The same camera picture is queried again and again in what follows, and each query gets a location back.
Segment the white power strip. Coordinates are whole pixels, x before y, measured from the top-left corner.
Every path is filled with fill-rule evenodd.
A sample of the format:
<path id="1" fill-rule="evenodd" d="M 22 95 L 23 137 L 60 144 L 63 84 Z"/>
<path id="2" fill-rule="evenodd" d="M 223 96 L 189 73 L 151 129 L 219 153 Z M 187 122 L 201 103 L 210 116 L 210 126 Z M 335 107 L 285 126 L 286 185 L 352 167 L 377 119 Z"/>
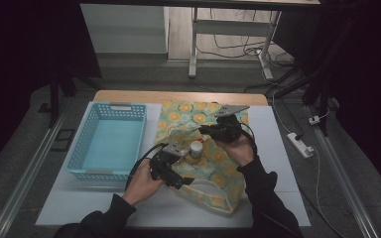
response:
<path id="1" fill-rule="evenodd" d="M 300 141 L 296 141 L 296 135 L 296 133 L 289 133 L 287 138 L 304 159 L 312 157 L 315 149 L 312 146 L 307 146 L 302 139 Z"/>

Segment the white table mat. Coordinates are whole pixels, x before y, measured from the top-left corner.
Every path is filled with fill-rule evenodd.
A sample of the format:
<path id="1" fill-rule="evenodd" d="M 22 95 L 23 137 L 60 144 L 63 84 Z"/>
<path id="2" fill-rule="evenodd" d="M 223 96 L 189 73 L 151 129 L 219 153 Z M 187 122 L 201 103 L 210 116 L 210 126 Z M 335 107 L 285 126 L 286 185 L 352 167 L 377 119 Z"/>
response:
<path id="1" fill-rule="evenodd" d="M 278 174 L 275 188 L 285 206 L 301 226 L 311 224 L 300 195 L 288 155 L 272 108 L 252 105 L 248 111 L 249 126 L 255 134 L 258 155 L 266 171 Z M 92 186 L 61 169 L 36 221 L 40 226 L 76 223 L 94 210 L 106 211 L 112 195 L 123 189 L 115 184 Z M 128 219 L 132 228 L 247 228 L 252 225 L 251 204 L 243 195 L 236 209 L 225 214 L 179 195 L 175 189 L 162 186 L 149 199 L 137 205 Z"/>

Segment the black floor plate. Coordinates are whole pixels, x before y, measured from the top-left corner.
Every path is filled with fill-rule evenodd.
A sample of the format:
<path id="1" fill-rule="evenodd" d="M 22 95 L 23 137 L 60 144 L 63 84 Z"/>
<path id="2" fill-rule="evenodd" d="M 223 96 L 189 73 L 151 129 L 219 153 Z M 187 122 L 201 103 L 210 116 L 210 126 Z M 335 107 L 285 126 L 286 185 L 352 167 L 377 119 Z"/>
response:
<path id="1" fill-rule="evenodd" d="M 51 150 L 54 152 L 67 152 L 75 135 L 74 129 L 60 129 L 54 139 Z"/>

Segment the pale grey cabinet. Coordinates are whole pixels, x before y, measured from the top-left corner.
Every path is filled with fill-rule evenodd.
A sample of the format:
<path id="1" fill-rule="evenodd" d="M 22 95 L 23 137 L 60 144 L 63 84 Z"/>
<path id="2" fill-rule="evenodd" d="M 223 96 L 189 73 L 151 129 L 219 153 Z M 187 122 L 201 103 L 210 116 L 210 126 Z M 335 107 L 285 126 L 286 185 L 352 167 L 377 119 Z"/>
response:
<path id="1" fill-rule="evenodd" d="M 81 4 L 80 8 L 97 53 L 168 52 L 168 7 Z"/>

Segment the small white-lid jar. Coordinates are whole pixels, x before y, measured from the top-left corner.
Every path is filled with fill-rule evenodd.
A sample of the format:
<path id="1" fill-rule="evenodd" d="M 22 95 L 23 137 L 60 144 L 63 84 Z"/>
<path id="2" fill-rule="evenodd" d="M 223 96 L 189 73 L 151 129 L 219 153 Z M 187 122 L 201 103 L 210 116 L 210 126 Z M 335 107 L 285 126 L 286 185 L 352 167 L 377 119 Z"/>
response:
<path id="1" fill-rule="evenodd" d="M 193 159 L 199 159 L 202 154 L 203 144 L 200 141 L 193 141 L 190 144 L 190 156 Z"/>

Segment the aluminium floor rail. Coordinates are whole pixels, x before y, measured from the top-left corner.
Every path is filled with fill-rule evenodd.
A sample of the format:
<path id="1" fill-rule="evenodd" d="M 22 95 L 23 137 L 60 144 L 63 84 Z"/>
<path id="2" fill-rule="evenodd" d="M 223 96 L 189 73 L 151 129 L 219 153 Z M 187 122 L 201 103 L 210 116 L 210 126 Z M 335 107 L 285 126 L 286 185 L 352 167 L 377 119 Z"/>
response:
<path id="1" fill-rule="evenodd" d="M 23 204 L 48 152 L 52 147 L 52 143 L 57 137 L 57 134 L 66 117 L 66 113 L 70 109 L 72 102 L 72 97 L 68 97 L 63 100 L 60 109 L 60 117 L 56 120 L 54 126 L 47 131 L 44 139 L 41 141 L 39 148 L 36 150 L 34 156 L 30 159 L 27 167 L 24 169 L 21 175 L 21 178 L 16 183 L 3 209 L 1 210 L 0 238 L 5 238 L 9 229 L 11 228 L 13 221 L 15 220 L 15 217 L 21 208 L 21 205 Z"/>
<path id="2" fill-rule="evenodd" d="M 334 149 L 329 136 L 326 136 L 318 124 L 314 124 L 312 128 L 315 131 L 318 142 L 328 159 L 328 163 L 335 175 L 335 178 L 341 188 L 342 193 L 351 208 L 352 214 L 358 224 L 358 227 L 364 238 L 379 238 L 377 230 L 370 219 L 362 200 L 357 194 L 347 172 L 345 171 L 337 152 Z"/>

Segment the black stand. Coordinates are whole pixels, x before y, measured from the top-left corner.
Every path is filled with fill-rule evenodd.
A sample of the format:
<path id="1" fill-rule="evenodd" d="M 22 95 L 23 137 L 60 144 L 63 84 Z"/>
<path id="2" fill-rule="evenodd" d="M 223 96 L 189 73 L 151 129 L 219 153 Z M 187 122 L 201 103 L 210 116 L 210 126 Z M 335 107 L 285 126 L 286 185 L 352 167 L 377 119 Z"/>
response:
<path id="1" fill-rule="evenodd" d="M 275 87 L 279 87 L 274 97 L 281 98 L 306 86 L 307 89 L 302 96 L 302 102 L 305 105 L 314 105 L 316 101 L 319 102 L 319 122 L 317 125 L 323 134 L 325 136 L 327 135 L 326 115 L 328 113 L 329 92 L 327 80 L 322 75 L 320 68 L 311 74 L 304 75 L 301 70 L 294 65 L 276 80 L 268 79 L 265 72 L 262 72 L 262 75 L 266 83 L 271 85 L 265 92 L 266 95 Z"/>
<path id="2" fill-rule="evenodd" d="M 51 102 L 48 107 L 48 111 L 51 113 L 51 121 L 49 124 L 50 128 L 53 128 L 59 117 L 60 117 L 60 90 L 63 94 L 68 97 L 74 97 L 76 95 L 77 89 L 74 81 L 78 79 L 79 81 L 85 83 L 95 90 L 102 90 L 103 87 L 92 80 L 89 77 L 83 75 L 68 75 L 61 74 L 58 75 L 56 72 L 50 77 L 50 91 L 51 91 Z"/>

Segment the black curtain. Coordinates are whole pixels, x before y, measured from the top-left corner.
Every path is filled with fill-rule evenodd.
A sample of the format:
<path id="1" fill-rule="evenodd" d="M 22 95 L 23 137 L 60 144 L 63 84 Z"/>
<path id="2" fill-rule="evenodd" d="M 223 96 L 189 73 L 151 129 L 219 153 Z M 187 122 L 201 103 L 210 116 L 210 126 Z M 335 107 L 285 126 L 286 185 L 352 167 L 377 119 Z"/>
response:
<path id="1" fill-rule="evenodd" d="M 31 94 L 56 81 L 99 78 L 82 0 L 0 0 L 0 152 L 30 107 Z"/>
<path id="2" fill-rule="evenodd" d="M 381 0 L 320 0 L 285 11 L 274 37 L 305 75 L 318 70 L 336 117 L 381 175 Z"/>

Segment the light blue plastic basket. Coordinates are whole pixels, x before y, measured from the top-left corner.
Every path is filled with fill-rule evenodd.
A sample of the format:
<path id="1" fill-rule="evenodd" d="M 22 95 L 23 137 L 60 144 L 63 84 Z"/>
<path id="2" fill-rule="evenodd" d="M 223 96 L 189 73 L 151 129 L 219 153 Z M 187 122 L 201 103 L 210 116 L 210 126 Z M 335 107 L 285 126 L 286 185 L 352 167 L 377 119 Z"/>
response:
<path id="1" fill-rule="evenodd" d="M 89 102 L 66 155 L 80 180 L 125 182 L 139 159 L 147 106 Z"/>

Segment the white desk frame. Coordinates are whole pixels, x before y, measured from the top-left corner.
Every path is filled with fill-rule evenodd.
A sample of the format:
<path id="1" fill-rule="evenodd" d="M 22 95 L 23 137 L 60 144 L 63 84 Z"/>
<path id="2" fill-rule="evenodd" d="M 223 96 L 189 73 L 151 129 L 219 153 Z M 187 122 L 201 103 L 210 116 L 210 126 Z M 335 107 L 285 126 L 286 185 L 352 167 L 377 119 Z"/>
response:
<path id="1" fill-rule="evenodd" d="M 225 35 L 265 37 L 265 45 L 258 53 L 264 74 L 271 78 L 266 66 L 266 53 L 273 39 L 278 20 L 283 11 L 313 11 L 320 8 L 320 0 L 79 0 L 86 4 L 191 7 L 191 47 L 189 78 L 196 77 L 196 40 L 198 35 Z M 269 23 L 201 20 L 200 8 L 264 10 L 272 12 Z"/>

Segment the person's right hand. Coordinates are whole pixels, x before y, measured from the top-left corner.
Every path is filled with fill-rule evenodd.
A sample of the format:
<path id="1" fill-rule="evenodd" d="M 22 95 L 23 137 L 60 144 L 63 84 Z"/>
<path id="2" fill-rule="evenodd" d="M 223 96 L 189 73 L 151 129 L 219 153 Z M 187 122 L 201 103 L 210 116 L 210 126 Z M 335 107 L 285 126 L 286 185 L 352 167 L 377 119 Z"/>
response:
<path id="1" fill-rule="evenodd" d="M 216 141 L 216 145 L 222 148 L 239 167 L 244 167 L 254 160 L 252 145 L 243 135 L 232 143 Z"/>

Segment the orange print cloth bag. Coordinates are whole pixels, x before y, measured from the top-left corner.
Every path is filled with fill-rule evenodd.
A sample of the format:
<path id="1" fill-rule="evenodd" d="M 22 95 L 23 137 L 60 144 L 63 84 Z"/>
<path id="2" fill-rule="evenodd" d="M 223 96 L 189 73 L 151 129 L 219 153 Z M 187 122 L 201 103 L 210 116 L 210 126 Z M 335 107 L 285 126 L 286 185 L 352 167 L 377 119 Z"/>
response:
<path id="1" fill-rule="evenodd" d="M 177 190 L 180 196 L 199 202 L 213 210 L 232 213 L 245 188 L 243 174 L 237 165 L 207 135 L 199 133 L 200 125 L 216 122 L 214 114 L 218 103 L 170 100 L 162 104 L 156 143 L 177 144 L 181 150 L 191 151 L 191 143 L 203 144 L 202 156 L 208 159 L 204 166 L 194 166 L 180 159 L 172 169 L 183 178 L 194 178 L 190 185 Z"/>

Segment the person's left hand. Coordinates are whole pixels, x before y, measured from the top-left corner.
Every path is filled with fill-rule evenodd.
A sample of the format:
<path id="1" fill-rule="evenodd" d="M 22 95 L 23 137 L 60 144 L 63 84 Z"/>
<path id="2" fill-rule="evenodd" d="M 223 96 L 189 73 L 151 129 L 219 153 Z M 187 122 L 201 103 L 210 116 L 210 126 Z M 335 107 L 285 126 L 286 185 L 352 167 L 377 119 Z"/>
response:
<path id="1" fill-rule="evenodd" d="M 152 179 L 149 160 L 144 159 L 132 176 L 122 198 L 134 206 L 154 195 L 163 184 L 162 179 Z"/>

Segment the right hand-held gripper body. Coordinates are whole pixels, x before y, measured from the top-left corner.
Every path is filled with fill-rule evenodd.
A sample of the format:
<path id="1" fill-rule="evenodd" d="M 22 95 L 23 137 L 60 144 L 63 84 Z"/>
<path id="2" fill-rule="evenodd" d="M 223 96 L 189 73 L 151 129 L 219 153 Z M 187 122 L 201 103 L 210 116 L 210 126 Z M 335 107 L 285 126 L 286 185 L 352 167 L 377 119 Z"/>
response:
<path id="1" fill-rule="evenodd" d="M 216 124 L 213 126 L 211 138 L 226 143 L 237 140 L 240 137 L 242 128 L 236 114 L 248 108 L 248 105 L 221 106 L 214 114 Z"/>

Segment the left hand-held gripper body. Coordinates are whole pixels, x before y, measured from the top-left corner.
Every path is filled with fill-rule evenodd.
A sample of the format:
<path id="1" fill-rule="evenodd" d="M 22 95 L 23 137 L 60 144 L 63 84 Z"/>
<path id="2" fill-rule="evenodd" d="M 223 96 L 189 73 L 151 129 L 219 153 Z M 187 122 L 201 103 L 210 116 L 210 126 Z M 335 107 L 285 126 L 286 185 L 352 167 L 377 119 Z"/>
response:
<path id="1" fill-rule="evenodd" d="M 172 169 L 172 165 L 188 153 L 188 150 L 181 150 L 177 144 L 163 144 L 162 149 L 150 160 L 152 179 L 162 179 L 167 186 L 173 186 L 175 181 L 184 179 Z"/>

